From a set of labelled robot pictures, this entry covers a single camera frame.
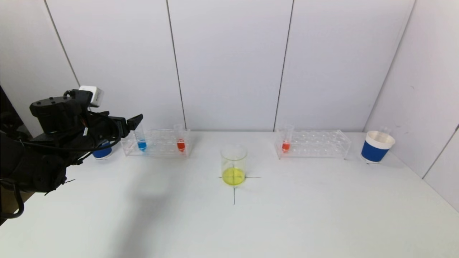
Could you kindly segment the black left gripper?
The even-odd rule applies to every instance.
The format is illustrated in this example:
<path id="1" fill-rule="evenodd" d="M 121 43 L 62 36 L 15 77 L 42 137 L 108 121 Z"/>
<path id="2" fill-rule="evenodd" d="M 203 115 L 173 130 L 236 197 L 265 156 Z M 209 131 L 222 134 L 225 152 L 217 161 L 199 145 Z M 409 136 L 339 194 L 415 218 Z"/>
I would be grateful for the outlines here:
<path id="1" fill-rule="evenodd" d="M 89 116 L 89 133 L 96 142 L 116 142 L 136 130 L 143 117 L 139 114 L 126 121 L 118 116 Z"/>

